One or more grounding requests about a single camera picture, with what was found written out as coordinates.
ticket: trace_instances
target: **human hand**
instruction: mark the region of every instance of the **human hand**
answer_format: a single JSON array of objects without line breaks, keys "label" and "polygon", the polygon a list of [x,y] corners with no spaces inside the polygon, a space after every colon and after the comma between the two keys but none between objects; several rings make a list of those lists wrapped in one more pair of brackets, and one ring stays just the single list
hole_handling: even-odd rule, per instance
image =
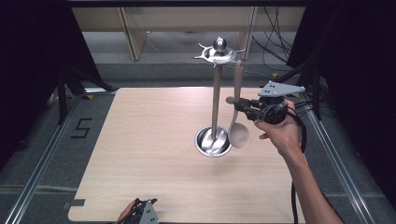
[{"label": "human hand", "polygon": [[122,220],[124,217],[126,217],[126,215],[128,215],[128,213],[130,213],[133,208],[134,208],[134,201],[129,203],[128,206],[126,206],[126,208],[121,212],[120,217],[119,217],[119,219],[117,219],[116,223],[119,223],[120,220]]},{"label": "human hand", "polygon": [[[285,100],[288,104],[289,112],[294,114],[294,103]],[[277,148],[277,151],[283,158],[291,156],[295,152],[301,152],[299,140],[299,128],[294,118],[286,116],[285,120],[277,125],[269,124],[266,122],[254,121],[257,128],[265,131],[260,135],[260,139],[270,138],[271,142]]]}]

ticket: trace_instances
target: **wooden table surface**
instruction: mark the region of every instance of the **wooden table surface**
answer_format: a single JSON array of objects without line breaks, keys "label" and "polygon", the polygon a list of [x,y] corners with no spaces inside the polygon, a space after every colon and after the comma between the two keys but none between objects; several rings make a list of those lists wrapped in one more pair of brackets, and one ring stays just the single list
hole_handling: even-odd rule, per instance
[{"label": "wooden table surface", "polygon": [[[241,97],[258,99],[259,89]],[[244,147],[220,158],[195,148],[194,137],[211,124],[212,88],[118,90],[72,206],[73,221],[115,221],[136,197],[157,198],[161,222],[291,223],[289,170],[253,122]],[[219,126],[228,130],[232,88],[221,88]],[[299,209],[299,218],[304,222]]]}]

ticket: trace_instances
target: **silver spoon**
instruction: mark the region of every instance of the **silver spoon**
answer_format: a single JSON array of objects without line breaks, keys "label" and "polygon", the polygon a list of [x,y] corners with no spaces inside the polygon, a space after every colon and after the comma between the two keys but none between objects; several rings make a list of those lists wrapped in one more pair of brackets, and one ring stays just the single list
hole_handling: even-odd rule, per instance
[{"label": "silver spoon", "polygon": [[[242,88],[242,72],[243,65],[242,61],[236,62],[234,72],[234,87],[233,87],[233,101],[238,103],[241,95]],[[233,120],[231,121],[230,128],[228,131],[228,139],[233,147],[241,148],[248,140],[249,133],[248,128],[240,123],[236,123],[236,117],[238,115],[237,110],[233,110]]]}]

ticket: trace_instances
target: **gray floor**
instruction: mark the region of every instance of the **gray floor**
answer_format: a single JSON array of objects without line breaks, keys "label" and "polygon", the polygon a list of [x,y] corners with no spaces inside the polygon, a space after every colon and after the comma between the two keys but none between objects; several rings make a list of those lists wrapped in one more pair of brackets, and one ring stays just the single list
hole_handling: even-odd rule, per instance
[{"label": "gray floor", "polygon": [[[132,62],[123,34],[84,34],[103,80],[115,87],[211,86],[213,66],[203,60],[193,59],[192,56],[201,54],[202,49],[198,46],[198,42],[210,46],[218,35],[227,39],[229,47],[238,48],[233,33],[150,33],[140,60]],[[255,34],[255,36],[265,43],[263,34]],[[289,42],[294,38],[293,33],[283,36]],[[276,46],[269,48],[284,57],[280,48]],[[273,69],[264,66],[262,60]],[[244,63],[246,87],[264,85],[273,73],[280,75],[285,73],[275,69],[289,69],[269,54],[264,54],[262,57],[262,50],[255,43],[252,43],[248,60]],[[223,68],[222,85],[233,85],[231,65]],[[67,218],[68,205],[74,199],[113,98],[113,94],[98,93],[91,100],[75,99],[78,102],[75,110],[65,125],[53,156],[49,158],[48,167],[39,179],[21,223],[72,223]],[[48,110],[44,111],[26,138],[28,148],[16,151],[0,172],[0,220],[6,220],[9,209],[18,199],[23,186],[29,181],[41,155],[46,150],[58,127],[58,111],[58,103],[55,100]],[[375,223],[396,223],[395,211],[361,159],[355,156],[355,148],[332,109],[322,104],[321,112],[321,123],[326,128],[354,185],[366,202]],[[73,138],[84,134],[83,131],[76,130],[81,119],[89,119],[81,122],[80,127],[90,130],[85,138]],[[305,114],[303,119],[308,130],[305,154],[319,185],[346,223],[361,223],[310,118]]]}]

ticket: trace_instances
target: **round metal base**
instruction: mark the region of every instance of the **round metal base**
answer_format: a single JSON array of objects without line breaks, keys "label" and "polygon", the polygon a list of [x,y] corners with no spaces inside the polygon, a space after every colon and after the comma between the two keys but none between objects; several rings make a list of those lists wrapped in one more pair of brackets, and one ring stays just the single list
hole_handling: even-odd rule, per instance
[{"label": "round metal base", "polygon": [[221,157],[228,153],[231,144],[228,141],[227,131],[221,127],[217,128],[216,139],[212,139],[212,127],[204,127],[195,135],[195,147],[207,157]]}]

